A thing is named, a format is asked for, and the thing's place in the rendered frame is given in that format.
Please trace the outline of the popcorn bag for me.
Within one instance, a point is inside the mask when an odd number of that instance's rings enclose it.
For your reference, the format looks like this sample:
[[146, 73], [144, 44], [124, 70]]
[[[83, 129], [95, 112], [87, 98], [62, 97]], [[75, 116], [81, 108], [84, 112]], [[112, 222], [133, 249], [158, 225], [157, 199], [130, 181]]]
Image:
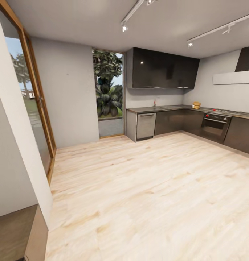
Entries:
[[193, 103], [193, 108], [195, 108], [195, 109], [200, 108], [200, 103], [194, 102], [194, 103]]

